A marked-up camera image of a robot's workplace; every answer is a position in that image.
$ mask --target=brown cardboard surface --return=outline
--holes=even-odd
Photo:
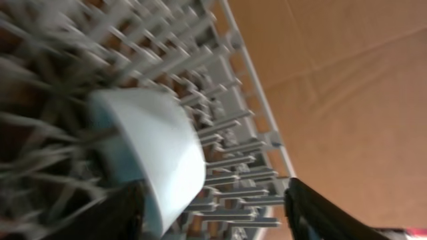
[[[425,227],[427,1],[230,5],[298,176],[368,225]]]

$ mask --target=dish rack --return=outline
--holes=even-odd
[[[216,3],[230,26],[224,36]],[[176,98],[207,162],[202,191],[164,239],[259,239],[280,225],[271,206],[283,205],[287,178],[267,152],[278,149],[288,177],[296,174],[226,0],[10,0],[0,9],[0,127],[15,136],[2,139],[10,147],[0,160],[0,233],[42,238],[108,195],[101,157],[81,143],[111,134],[85,123],[86,100],[135,87]],[[268,132],[256,129],[232,55],[244,60]]]

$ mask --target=light blue plastic object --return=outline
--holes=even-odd
[[[185,111],[169,94],[149,89],[96,91],[90,97],[97,129],[120,134],[102,141],[113,180],[145,179],[145,229],[161,237],[205,181],[203,151]]]

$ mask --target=brown background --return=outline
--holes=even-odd
[[[230,5],[298,176],[371,226],[427,227],[427,1]]]

